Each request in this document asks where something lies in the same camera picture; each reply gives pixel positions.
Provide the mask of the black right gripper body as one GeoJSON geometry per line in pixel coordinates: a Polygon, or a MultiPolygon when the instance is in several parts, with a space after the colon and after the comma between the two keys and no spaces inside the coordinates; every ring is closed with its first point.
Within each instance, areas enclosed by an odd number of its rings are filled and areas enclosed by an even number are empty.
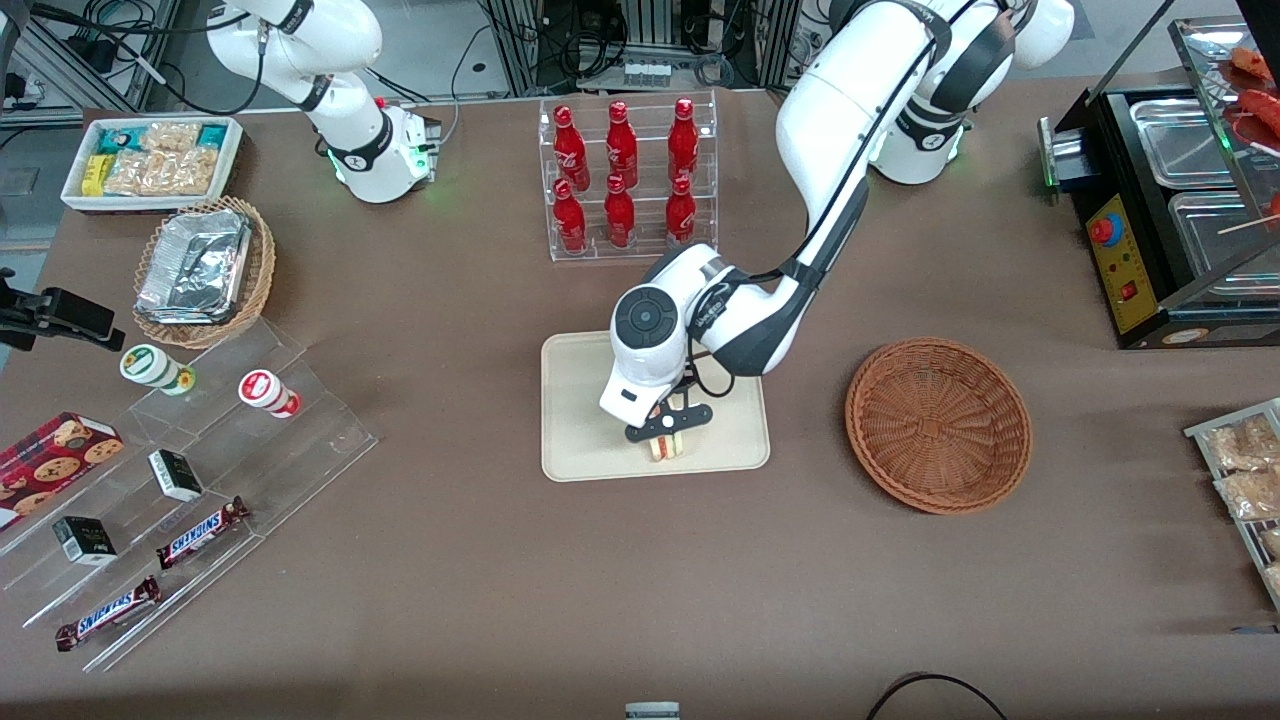
{"type": "Polygon", "coordinates": [[[1,268],[1,342],[9,348],[28,352],[37,336],[41,296],[12,288],[8,281],[15,275],[12,268],[1,268]]]}

